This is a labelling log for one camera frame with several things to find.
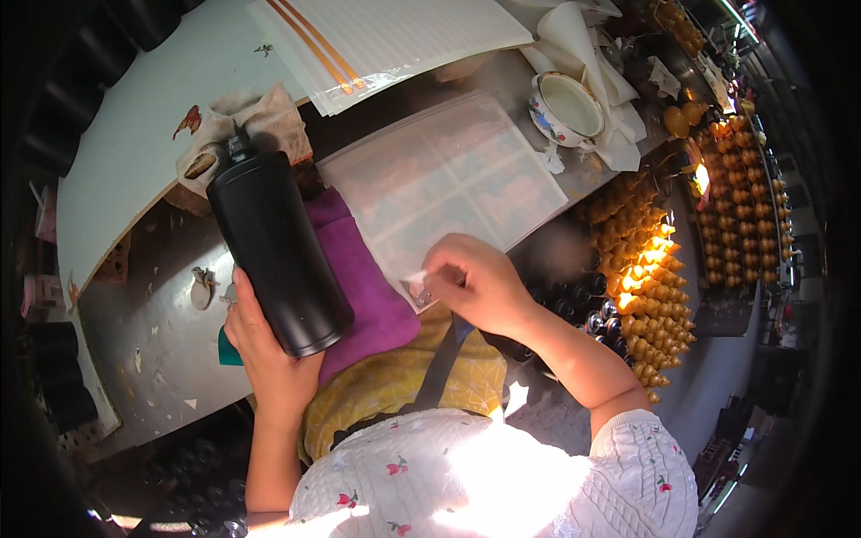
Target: white shirt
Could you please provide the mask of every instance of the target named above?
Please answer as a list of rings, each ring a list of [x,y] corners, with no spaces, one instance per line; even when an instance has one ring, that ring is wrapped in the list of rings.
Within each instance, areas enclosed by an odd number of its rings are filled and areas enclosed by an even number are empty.
[[[302,477],[290,516],[279,534],[687,537],[697,485],[649,411],[612,418],[585,457],[435,409],[345,439]]]

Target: concrete floor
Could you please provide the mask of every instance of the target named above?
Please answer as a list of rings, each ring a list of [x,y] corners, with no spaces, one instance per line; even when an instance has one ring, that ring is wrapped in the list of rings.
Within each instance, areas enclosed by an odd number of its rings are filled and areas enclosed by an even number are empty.
[[[677,232],[672,238],[682,244],[676,258],[686,264],[679,273],[688,280],[684,288],[691,296],[689,307],[700,303],[697,275],[702,274],[701,255],[695,250],[684,193],[674,189],[664,205],[676,215]],[[758,304],[759,294],[755,299]],[[661,402],[653,407],[661,422],[676,437],[679,447],[693,464],[715,430],[720,409],[732,394],[746,391],[756,348],[759,309],[753,309],[743,337],[702,337],[681,356],[684,366],[666,372],[672,384],[658,391]],[[506,384],[511,401],[506,422],[528,431],[538,441],[562,448],[570,455],[587,455],[591,445],[589,411],[578,404],[559,384],[537,374],[531,365],[509,363]]]

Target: orange stripe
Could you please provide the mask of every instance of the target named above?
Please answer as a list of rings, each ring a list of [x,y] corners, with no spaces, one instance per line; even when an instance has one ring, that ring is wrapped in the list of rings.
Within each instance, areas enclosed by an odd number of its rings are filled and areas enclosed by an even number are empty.
[[[288,11],[293,14],[293,16],[296,17],[296,19],[301,22],[305,26],[305,28],[307,28],[308,32],[311,32],[311,35],[313,35],[317,39],[317,41],[320,42],[320,45],[322,45],[323,48],[335,59],[335,62],[341,66],[341,69],[343,69],[344,72],[347,73],[347,76],[353,79],[353,84],[355,84],[357,88],[365,87],[365,83],[359,77],[358,73],[353,71],[353,68],[350,67],[350,64],[347,63],[347,60],[345,60],[341,57],[340,54],[338,54],[338,51],[335,50],[335,47],[332,46],[331,43],[329,43],[329,41],[325,37],[323,37],[320,32],[317,31],[317,28],[315,28],[310,22],[308,22],[308,19],[303,17],[299,11],[296,11],[296,9],[292,5],[290,5],[290,2],[288,2],[287,0],[278,0],[278,2],[285,8],[287,8]]]
[[[278,12],[278,15],[281,16],[284,21],[290,25],[290,27],[301,37],[301,39],[308,45],[308,48],[311,49],[311,52],[314,53],[314,56],[320,61],[321,64],[326,68],[330,75],[332,75],[335,80],[338,82],[338,85],[341,86],[341,90],[344,91],[345,94],[349,95],[353,93],[353,89],[350,87],[350,83],[347,82],[347,79],[344,78],[344,75],[341,74],[338,69],[335,68],[335,65],[323,54],[323,51],[319,49],[319,47],[311,40],[308,35],[302,31],[302,28],[299,27],[296,22],[290,18],[290,15],[284,13],[284,11],[279,8],[273,0],[266,0],[272,8]]]

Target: metal table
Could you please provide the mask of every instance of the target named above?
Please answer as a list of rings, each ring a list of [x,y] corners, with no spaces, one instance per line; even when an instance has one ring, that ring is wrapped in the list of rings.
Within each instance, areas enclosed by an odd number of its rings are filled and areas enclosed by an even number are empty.
[[[540,151],[548,141],[527,109],[534,75],[519,52],[501,51],[458,82],[440,84],[426,73],[331,118],[321,118],[310,105],[300,112],[320,160],[394,121],[479,89],[502,104]],[[668,134],[657,107],[637,106],[648,133],[638,147],[646,155]],[[616,175],[595,154],[559,150],[565,171],[555,178],[567,207]],[[226,309],[217,296],[231,280],[233,260],[212,215],[196,218],[160,201],[135,225],[128,265],[125,283],[91,283],[78,302],[90,353],[123,422],[98,443],[94,460],[152,441],[251,393],[241,367],[218,363]],[[211,269],[219,283],[202,312],[189,300],[194,266]]]

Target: black strap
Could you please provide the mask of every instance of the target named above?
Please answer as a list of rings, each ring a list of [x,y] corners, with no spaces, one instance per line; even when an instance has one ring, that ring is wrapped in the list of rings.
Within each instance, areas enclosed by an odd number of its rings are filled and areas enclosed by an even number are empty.
[[[422,386],[416,393],[416,399],[411,404],[404,405],[399,411],[394,413],[377,413],[371,418],[361,420],[347,430],[338,430],[335,432],[334,442],[331,444],[330,451],[347,437],[353,435],[359,430],[363,430],[369,426],[387,420],[393,417],[401,417],[416,411],[426,411],[439,406],[440,400],[443,398],[445,383],[449,380],[451,369],[455,366],[457,354],[461,351],[463,339],[457,336],[456,322],[452,322],[449,329],[446,331],[443,341],[440,342],[437,352],[428,365],[428,371],[424,375]]]

